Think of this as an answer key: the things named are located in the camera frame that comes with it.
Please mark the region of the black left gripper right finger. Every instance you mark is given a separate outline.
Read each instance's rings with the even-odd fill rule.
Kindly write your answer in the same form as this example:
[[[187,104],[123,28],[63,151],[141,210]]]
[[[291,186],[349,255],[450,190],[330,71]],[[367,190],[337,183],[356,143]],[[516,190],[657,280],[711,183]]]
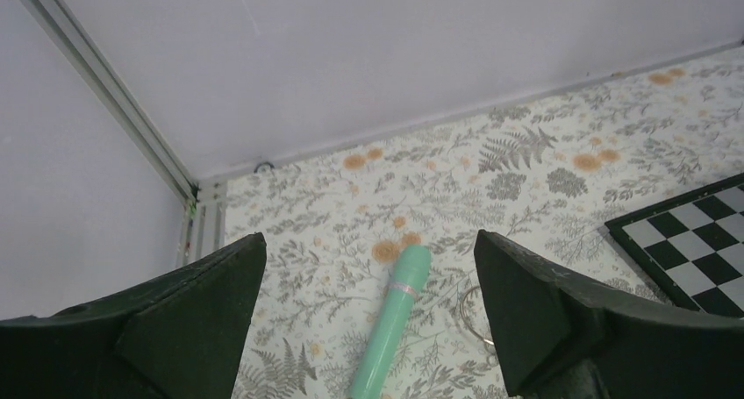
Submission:
[[[740,398],[743,323],[653,302],[479,231],[483,305],[509,395]]]

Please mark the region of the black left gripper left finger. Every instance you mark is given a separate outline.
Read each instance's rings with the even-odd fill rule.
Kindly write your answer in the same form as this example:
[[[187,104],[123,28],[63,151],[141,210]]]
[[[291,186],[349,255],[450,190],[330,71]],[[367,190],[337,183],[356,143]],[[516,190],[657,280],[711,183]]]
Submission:
[[[266,263],[250,234],[50,317],[4,320],[2,397],[229,397]]]

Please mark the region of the silver keyring with clips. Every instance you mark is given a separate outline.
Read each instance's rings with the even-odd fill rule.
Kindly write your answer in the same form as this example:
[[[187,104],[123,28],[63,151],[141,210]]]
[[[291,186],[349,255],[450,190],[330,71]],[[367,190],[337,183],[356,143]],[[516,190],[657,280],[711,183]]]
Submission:
[[[499,360],[491,336],[490,324],[484,308],[483,292],[480,286],[472,286],[462,294],[458,304],[458,312],[464,330],[483,347],[489,365],[497,367]]]

